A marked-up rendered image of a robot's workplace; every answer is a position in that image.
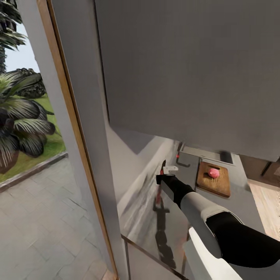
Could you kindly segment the cutting board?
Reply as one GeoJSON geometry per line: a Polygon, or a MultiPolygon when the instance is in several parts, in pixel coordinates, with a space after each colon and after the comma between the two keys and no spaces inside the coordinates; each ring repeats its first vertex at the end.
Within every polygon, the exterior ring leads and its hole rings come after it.
{"type": "Polygon", "coordinates": [[[222,166],[201,161],[196,185],[227,198],[231,195],[228,169],[222,166]],[[218,178],[210,177],[208,171],[211,168],[216,168],[218,170],[218,178]]]}

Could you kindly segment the vidalia onion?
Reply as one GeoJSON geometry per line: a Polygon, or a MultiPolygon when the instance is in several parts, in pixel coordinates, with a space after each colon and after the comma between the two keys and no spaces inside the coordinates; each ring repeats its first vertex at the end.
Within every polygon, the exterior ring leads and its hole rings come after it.
{"type": "Polygon", "coordinates": [[[216,168],[209,169],[208,174],[210,175],[210,177],[213,177],[213,178],[218,178],[218,176],[219,176],[219,172],[216,168]]]}

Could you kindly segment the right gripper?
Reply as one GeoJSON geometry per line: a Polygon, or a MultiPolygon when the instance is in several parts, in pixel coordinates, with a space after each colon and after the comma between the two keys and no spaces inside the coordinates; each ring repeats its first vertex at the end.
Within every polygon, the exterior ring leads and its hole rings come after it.
{"type": "Polygon", "coordinates": [[[161,185],[161,180],[165,177],[165,175],[156,175],[157,184],[161,185]]]}

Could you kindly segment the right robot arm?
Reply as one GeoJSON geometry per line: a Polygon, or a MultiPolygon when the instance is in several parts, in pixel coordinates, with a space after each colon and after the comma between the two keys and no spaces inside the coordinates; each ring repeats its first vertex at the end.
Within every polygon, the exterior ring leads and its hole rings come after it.
{"type": "Polygon", "coordinates": [[[178,205],[207,250],[243,280],[280,280],[280,241],[246,226],[234,213],[198,194],[164,166],[157,184],[178,205]]]}

